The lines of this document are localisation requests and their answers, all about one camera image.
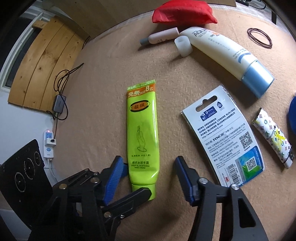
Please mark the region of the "green hand cream tube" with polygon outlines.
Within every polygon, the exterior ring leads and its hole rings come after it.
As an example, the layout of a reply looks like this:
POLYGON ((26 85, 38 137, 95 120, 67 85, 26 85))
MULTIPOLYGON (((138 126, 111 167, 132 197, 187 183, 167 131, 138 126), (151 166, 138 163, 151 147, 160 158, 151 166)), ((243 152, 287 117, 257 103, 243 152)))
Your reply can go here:
POLYGON ((142 187, 156 197, 160 169, 156 81, 127 88, 127 161, 132 190, 142 187))

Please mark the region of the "white barcode package card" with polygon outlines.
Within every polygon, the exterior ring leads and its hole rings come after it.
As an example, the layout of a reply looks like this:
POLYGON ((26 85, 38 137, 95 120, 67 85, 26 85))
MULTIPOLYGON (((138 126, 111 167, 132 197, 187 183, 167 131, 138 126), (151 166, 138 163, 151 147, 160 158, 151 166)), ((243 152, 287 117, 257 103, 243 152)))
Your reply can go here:
POLYGON ((242 186, 265 170, 253 131, 219 85, 181 111, 203 147, 221 186, 242 186))

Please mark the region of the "patterned white small tube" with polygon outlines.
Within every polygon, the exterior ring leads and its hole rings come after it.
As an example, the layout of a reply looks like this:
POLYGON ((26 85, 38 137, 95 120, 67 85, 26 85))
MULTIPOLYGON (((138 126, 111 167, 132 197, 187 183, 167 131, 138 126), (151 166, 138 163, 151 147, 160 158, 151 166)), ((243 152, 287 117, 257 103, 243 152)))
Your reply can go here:
POLYGON ((284 167, 289 169, 293 164, 295 153, 285 134, 270 115, 260 108, 252 120, 252 124, 272 147, 284 167))

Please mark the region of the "blue round container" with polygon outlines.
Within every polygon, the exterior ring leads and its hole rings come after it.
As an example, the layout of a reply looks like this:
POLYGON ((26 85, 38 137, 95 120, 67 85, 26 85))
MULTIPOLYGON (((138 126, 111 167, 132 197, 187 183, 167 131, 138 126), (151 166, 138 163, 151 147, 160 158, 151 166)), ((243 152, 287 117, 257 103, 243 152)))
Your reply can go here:
POLYGON ((291 100, 288 110, 288 123, 294 135, 296 135, 296 96, 291 100))

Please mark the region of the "white sunscreen tube blue cap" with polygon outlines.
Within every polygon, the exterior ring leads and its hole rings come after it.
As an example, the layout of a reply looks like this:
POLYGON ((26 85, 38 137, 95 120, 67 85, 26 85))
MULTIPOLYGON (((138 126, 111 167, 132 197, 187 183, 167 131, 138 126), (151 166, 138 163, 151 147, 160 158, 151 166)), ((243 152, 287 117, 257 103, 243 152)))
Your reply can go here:
POLYGON ((225 68, 257 97, 261 98, 274 81, 271 72, 247 49, 213 30, 190 27, 181 36, 225 68))

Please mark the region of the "translucent white cap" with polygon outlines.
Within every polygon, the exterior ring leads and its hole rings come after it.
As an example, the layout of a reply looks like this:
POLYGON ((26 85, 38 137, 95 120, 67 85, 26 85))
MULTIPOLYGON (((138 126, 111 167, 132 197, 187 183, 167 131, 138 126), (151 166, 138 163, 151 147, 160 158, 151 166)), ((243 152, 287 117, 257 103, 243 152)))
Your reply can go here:
POLYGON ((187 36, 179 36, 174 42, 182 57, 187 57, 192 53, 193 48, 187 36))

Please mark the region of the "pink lip balm stick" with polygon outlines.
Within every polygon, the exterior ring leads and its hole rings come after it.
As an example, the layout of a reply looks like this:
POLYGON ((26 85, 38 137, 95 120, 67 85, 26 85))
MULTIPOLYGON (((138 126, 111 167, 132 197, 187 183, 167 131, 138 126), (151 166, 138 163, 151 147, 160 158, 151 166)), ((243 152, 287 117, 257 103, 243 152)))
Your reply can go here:
POLYGON ((176 39, 180 35, 178 28, 171 28, 149 35, 139 42, 142 46, 154 45, 168 40, 176 39))

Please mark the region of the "red fabric pouch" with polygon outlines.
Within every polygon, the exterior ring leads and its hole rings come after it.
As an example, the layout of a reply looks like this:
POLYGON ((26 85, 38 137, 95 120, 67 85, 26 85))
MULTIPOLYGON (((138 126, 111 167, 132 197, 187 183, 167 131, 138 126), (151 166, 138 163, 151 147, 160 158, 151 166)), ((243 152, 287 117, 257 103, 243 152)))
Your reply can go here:
POLYGON ((175 27, 218 23, 205 1, 168 1, 154 10, 152 22, 175 27))

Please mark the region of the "white power strip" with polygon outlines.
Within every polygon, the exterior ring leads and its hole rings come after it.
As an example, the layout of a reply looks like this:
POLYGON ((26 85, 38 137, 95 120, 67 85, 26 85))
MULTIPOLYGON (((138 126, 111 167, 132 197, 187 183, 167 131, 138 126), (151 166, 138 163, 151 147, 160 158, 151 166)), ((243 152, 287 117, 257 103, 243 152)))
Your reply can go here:
POLYGON ((44 131, 43 143, 44 143, 43 157, 46 159, 53 159, 54 158, 53 149, 56 145, 56 140, 54 139, 54 134, 51 130, 46 129, 44 131))

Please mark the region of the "grey power adapter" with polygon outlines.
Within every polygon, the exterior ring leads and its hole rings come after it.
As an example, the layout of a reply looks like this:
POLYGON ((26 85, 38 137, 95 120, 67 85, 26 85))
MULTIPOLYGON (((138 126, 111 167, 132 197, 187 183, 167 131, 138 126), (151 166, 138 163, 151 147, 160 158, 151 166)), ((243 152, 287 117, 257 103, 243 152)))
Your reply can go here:
POLYGON ((65 102, 66 102, 66 96, 60 95, 60 94, 56 95, 54 98, 52 111, 55 113, 62 113, 65 102))

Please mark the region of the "light wooden plank board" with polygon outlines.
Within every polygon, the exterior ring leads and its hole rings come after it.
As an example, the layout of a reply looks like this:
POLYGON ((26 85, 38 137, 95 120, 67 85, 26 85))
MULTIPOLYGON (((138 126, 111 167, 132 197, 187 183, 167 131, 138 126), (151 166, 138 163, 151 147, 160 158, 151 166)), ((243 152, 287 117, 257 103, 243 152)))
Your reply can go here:
POLYGON ((8 103, 25 108, 52 109, 57 76, 74 67, 84 40, 55 16, 30 45, 13 80, 8 103))

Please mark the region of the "wooden headboard panel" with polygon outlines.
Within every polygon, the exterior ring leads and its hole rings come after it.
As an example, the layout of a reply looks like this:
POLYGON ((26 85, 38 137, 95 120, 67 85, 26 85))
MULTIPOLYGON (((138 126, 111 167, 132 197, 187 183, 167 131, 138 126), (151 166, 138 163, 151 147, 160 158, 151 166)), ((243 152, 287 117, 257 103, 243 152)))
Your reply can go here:
POLYGON ((95 38, 105 30, 134 16, 152 11, 165 1, 56 0, 53 5, 95 38))

